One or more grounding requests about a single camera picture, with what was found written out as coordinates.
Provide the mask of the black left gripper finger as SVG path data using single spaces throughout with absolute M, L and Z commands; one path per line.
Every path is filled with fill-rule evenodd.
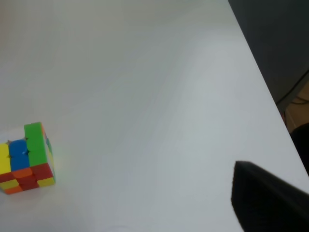
M 236 161 L 231 203 L 245 232 L 307 232 L 309 195 L 248 161 Z

